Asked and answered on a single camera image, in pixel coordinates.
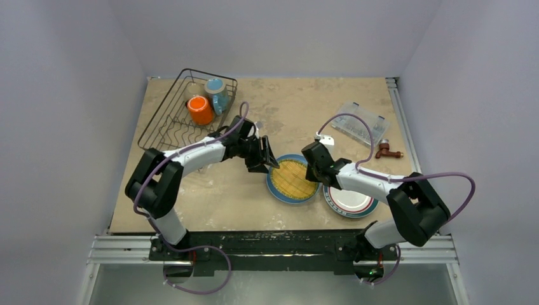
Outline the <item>blue butterfly mug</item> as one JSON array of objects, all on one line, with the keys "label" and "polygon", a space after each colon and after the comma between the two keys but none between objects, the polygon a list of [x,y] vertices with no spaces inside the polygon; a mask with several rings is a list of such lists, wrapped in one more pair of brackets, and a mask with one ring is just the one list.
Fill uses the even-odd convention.
[{"label": "blue butterfly mug", "polygon": [[229,108],[230,97],[225,82],[220,78],[210,78],[205,83],[205,91],[214,112],[220,116]]}]

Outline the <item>white ceramic bowl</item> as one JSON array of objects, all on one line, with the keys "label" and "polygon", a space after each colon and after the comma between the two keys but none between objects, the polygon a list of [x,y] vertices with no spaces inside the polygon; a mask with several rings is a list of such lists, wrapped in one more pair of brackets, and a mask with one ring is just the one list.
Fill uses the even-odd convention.
[{"label": "white ceramic bowl", "polygon": [[184,89],[184,100],[188,101],[193,97],[206,97],[205,86],[201,83],[190,82]]}]

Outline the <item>round woven bamboo mat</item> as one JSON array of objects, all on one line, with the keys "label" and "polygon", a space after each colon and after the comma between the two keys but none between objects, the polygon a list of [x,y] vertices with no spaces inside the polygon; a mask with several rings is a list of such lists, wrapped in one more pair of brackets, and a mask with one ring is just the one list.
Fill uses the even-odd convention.
[{"label": "round woven bamboo mat", "polygon": [[318,190],[318,183],[306,179],[307,166],[303,162],[286,158],[272,169],[269,180],[278,193],[292,200],[307,200]]}]

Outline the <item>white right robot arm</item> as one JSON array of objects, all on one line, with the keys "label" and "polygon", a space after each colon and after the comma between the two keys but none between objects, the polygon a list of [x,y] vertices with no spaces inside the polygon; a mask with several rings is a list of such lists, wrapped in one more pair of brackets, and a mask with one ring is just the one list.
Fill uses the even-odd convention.
[{"label": "white right robot arm", "polygon": [[326,187],[364,194],[388,205],[392,218],[368,225],[358,236],[358,253],[371,259],[387,245],[408,242],[422,247],[451,213],[426,176],[391,176],[368,170],[344,158],[333,159],[328,148],[314,141],[301,150],[306,179]]}]

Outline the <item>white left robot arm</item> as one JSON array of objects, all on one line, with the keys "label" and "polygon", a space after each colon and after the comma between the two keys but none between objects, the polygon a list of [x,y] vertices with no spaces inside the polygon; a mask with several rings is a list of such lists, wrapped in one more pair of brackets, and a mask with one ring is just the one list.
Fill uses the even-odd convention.
[{"label": "white left robot arm", "polygon": [[172,259],[185,258],[190,247],[190,233],[174,210],[185,176],[232,158],[243,159],[252,173],[279,168],[269,138],[260,136],[258,130],[254,122],[235,116],[231,125],[220,127],[194,144],[173,151],[144,151],[126,184],[125,195],[132,200],[134,211],[146,217],[166,242],[165,252]]}]

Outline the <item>blue plate with bamboo pattern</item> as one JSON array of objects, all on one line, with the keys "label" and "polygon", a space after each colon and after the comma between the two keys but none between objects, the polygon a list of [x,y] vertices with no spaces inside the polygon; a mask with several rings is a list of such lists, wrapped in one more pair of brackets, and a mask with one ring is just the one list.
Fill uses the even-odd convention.
[{"label": "blue plate with bamboo pattern", "polygon": [[[279,162],[283,159],[286,159],[286,158],[291,158],[291,159],[296,159],[296,160],[299,160],[301,162],[303,162],[304,164],[306,164],[307,166],[307,162],[305,160],[305,158],[300,155],[300,154],[285,154],[283,156],[280,156],[278,157],[276,160]],[[307,200],[303,200],[303,201],[300,201],[300,200],[292,200],[290,198],[286,198],[284,195],[278,193],[278,191],[273,187],[273,185],[271,184],[270,182],[270,173],[272,171],[272,169],[274,168],[270,168],[269,169],[269,173],[267,174],[266,176],[266,184],[268,186],[268,190],[269,192],[276,198],[278,199],[279,201],[282,201],[284,203],[287,203],[287,204],[290,204],[290,205],[298,205],[298,204],[301,204],[301,203],[305,203],[307,201],[309,201],[310,199],[314,198],[315,195],[318,193],[318,190],[320,189],[320,183],[318,183],[318,190],[317,192],[315,193],[315,195],[313,195],[311,198],[307,199]]]}]

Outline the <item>red translucent cup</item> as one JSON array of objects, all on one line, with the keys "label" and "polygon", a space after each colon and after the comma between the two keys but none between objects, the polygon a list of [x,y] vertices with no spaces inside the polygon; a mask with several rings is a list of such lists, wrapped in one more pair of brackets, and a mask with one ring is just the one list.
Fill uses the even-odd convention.
[{"label": "red translucent cup", "polygon": [[192,121],[197,125],[209,125],[214,120],[214,113],[206,97],[195,96],[187,101],[187,109]]}]

